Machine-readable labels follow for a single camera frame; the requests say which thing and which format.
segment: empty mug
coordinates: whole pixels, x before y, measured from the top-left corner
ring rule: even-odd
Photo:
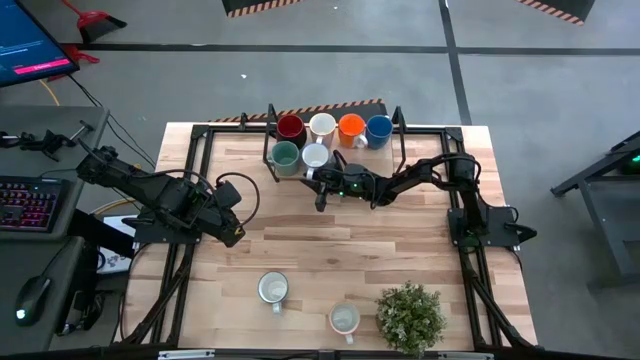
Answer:
[[[313,180],[313,172],[329,162],[329,149],[322,144],[311,143],[302,149],[302,161],[307,165],[306,178]]]
[[[274,314],[282,314],[282,301],[288,292],[289,282],[282,273],[268,272],[258,282],[258,295],[262,301],[271,304]]]
[[[313,142],[331,149],[333,133],[336,130],[336,119],[333,116],[327,113],[314,115],[309,121],[309,129]]]
[[[285,115],[278,120],[276,125],[276,140],[291,141],[298,149],[302,149],[307,143],[307,129],[304,121],[296,115]]]
[[[338,122],[340,144],[347,148],[367,146],[367,138],[363,135],[365,127],[364,120],[356,114],[347,114],[340,118]]]
[[[278,174],[293,176],[300,167],[300,150],[290,141],[279,142],[271,149],[268,161],[275,166]]]
[[[386,115],[376,115],[367,121],[367,141],[369,148],[377,150],[389,141],[393,124]]]
[[[347,344],[353,344],[353,332],[360,325],[360,312],[355,305],[349,303],[337,303],[329,314],[329,323],[335,332],[344,335]]]

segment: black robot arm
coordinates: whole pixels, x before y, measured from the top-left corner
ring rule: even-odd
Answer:
[[[242,200],[231,183],[221,183],[214,189],[203,178],[193,183],[189,177],[167,175],[170,172],[192,174],[189,171],[153,174],[142,171],[120,161],[112,147],[88,151],[89,155],[76,169],[80,179],[118,189],[145,206],[136,219],[126,222],[136,228],[136,241],[188,242],[179,239],[195,240],[204,232],[232,247],[245,235],[231,210]]]
[[[516,241],[521,243],[536,235],[535,230],[515,224],[510,207],[493,207],[482,201],[478,190],[481,168],[472,155],[450,153],[421,159],[389,178],[373,173],[362,165],[347,164],[338,151],[334,151],[334,158],[335,161],[316,170],[312,180],[303,180],[316,192],[316,209],[320,212],[324,211],[326,197],[331,194],[361,198],[370,202],[373,209],[391,204],[399,194],[414,186],[431,183],[441,190],[460,195],[464,208],[457,209],[460,213],[455,219],[452,220],[450,216],[450,221],[456,222],[450,227],[460,229],[458,240],[461,243],[469,241],[468,245],[472,246],[483,242],[489,232],[494,233],[492,238],[495,245]],[[443,164],[448,166],[447,180],[435,171],[435,167]],[[516,235],[518,239],[514,241],[513,236]],[[491,245],[491,240],[486,241],[485,245]]]

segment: green mug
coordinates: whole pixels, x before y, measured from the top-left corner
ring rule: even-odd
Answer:
[[[267,159],[282,176],[293,176],[300,167],[300,150],[291,141],[281,141],[273,146]]]

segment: green plant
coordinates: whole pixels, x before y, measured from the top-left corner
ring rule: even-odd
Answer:
[[[439,292],[431,294],[423,285],[406,282],[400,288],[383,290],[376,303],[378,328],[394,350],[419,358],[443,340],[440,334],[447,321],[440,312]]]

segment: red dustpan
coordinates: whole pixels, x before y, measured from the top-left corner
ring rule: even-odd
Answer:
[[[62,3],[80,16],[78,30],[80,30],[82,42],[85,44],[89,44],[103,35],[127,26],[126,22],[116,19],[104,11],[81,12],[71,5],[69,0],[62,0]]]

